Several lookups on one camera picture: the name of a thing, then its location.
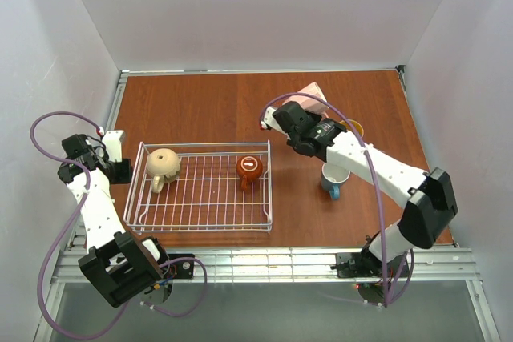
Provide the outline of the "blue square mug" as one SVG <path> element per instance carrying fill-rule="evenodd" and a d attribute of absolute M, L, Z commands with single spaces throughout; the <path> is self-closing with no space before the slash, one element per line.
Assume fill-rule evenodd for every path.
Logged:
<path fill-rule="evenodd" d="M 343 167 L 325 163 L 321 168 L 321 188 L 332 200 L 340 199 L 341 187 L 347 182 L 350 172 Z"/>

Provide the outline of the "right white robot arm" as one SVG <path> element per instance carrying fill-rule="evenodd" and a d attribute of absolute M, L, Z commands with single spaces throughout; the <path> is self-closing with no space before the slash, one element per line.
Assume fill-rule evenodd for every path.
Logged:
<path fill-rule="evenodd" d="M 412 247 L 430 249 L 458 212 L 449 174 L 439 167 L 408 166 L 368 143 L 339 122 L 304 110 L 297 102 L 265 110 L 263 125 L 287 137 L 300 155 L 316 157 L 377 185 L 400 208 L 402 217 L 363 248 L 378 263 L 390 262 Z"/>

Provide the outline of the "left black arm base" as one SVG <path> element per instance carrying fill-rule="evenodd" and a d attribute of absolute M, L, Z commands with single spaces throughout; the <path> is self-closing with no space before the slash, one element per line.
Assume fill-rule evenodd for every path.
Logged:
<path fill-rule="evenodd" d="M 178 262 L 173 262 L 166 267 L 161 268 L 162 277 L 160 281 L 165 280 L 188 280 L 194 276 L 195 262 L 192 260 L 196 256 L 188 253 L 168 253 L 166 256 L 161 256 L 157 263 L 163 264 L 168 260 L 180 259 Z"/>

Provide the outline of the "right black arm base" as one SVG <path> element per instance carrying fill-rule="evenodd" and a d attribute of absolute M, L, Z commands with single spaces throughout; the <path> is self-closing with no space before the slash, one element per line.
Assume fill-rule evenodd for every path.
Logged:
<path fill-rule="evenodd" d="M 387 263 L 389 271 L 387 277 L 395 277 L 399 271 L 402 257 L 398 256 Z M 382 278 L 381 263 L 364 258 L 360 252 L 341 252 L 335 255 L 335 264 L 330 266 L 336 271 L 338 278 L 376 277 Z M 400 278 L 406 278 L 410 273 L 410 266 L 406 261 L 402 267 Z"/>

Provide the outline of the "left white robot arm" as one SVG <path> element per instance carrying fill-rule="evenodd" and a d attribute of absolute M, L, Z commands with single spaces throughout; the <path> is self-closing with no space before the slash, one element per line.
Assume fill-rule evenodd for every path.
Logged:
<path fill-rule="evenodd" d="M 93 287 L 114 308 L 163 279 L 160 265 L 168 257 L 154 237 L 137 239 L 122 225 L 111 198 L 112 184 L 129 184 L 133 166 L 122 156 L 125 132 L 106 131 L 97 152 L 91 138 L 72 135 L 62 141 L 67 157 L 59 179 L 77 201 L 86 230 L 87 254 L 79 268 Z"/>

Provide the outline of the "tall blue patterned mug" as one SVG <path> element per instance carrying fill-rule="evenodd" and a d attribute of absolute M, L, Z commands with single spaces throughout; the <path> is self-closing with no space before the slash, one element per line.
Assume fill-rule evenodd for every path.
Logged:
<path fill-rule="evenodd" d="M 348 122 L 341 120 L 339 123 L 344 126 L 347 131 L 353 131 L 353 129 L 355 129 L 361 137 L 364 136 L 364 128 L 358 121 L 350 119 Z"/>

